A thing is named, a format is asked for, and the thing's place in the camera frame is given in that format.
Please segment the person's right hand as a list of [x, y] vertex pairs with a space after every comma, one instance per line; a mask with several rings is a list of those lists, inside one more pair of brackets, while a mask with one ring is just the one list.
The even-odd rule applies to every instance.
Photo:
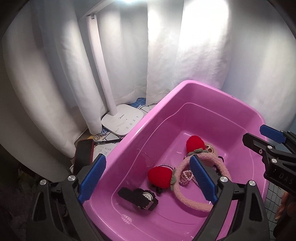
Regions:
[[277, 210], [275, 220], [278, 221], [285, 211], [288, 216], [295, 217], [295, 197], [288, 192], [285, 192], [281, 198], [281, 204]]

